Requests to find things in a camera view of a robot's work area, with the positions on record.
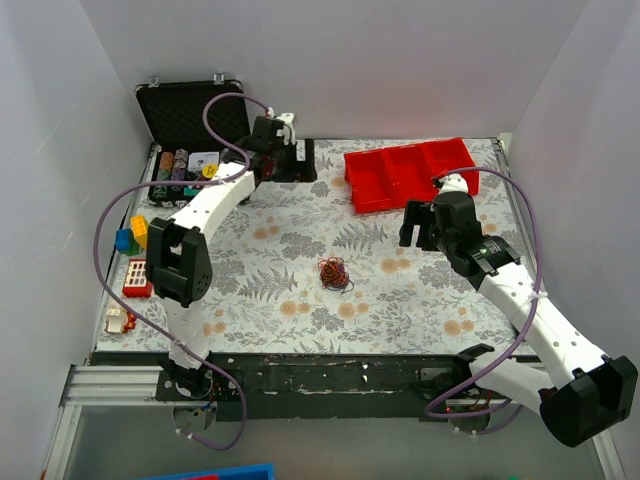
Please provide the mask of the red three-compartment tray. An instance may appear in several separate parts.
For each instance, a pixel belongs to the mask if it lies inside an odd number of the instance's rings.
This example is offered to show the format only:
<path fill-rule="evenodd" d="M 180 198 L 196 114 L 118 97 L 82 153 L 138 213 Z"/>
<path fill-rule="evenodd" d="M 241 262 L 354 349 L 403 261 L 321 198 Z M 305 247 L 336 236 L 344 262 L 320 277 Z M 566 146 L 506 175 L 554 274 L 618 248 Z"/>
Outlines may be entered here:
<path fill-rule="evenodd" d="M 431 201 L 437 194 L 435 175 L 475 165 L 460 138 L 351 152 L 344 160 L 357 214 L 402 209 L 410 200 Z"/>

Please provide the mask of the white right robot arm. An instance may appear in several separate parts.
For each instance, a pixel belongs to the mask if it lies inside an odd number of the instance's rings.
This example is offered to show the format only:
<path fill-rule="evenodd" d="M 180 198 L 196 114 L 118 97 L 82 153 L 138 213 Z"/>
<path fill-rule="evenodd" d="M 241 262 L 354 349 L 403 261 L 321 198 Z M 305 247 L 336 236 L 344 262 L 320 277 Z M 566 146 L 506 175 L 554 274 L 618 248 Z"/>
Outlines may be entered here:
<path fill-rule="evenodd" d="M 530 277 L 509 243 L 483 234 L 469 194 L 448 191 L 431 202 L 408 202 L 399 243 L 443 253 L 544 366 L 537 370 L 517 362 L 512 347 L 503 352 L 485 344 L 470 347 L 455 356 L 447 389 L 427 405 L 427 416 L 446 419 L 440 406 L 450 397 L 490 390 L 538 412 L 559 442 L 576 447 L 630 415 L 636 366 L 584 337 L 540 291 L 540 279 Z"/>

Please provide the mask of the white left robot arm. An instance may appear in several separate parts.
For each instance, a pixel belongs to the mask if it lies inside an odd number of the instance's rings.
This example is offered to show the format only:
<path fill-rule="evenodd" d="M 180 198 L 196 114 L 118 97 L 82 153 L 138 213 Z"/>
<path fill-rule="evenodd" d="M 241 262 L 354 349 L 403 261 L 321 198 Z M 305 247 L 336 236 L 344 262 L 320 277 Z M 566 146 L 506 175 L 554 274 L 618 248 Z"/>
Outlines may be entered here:
<path fill-rule="evenodd" d="M 215 231 L 261 183 L 317 179 L 314 160 L 297 158 L 294 121 L 293 113 L 257 117 L 251 134 L 236 143 L 248 154 L 249 169 L 231 179 L 244 167 L 244 158 L 226 150 L 214 175 L 221 183 L 203 188 L 177 213 L 156 218 L 149 227 L 146 276 L 162 301 L 172 335 L 169 360 L 162 368 L 178 392 L 190 399 L 205 398 L 213 386 L 201 360 L 209 355 L 202 298 L 213 280 L 209 242 Z"/>

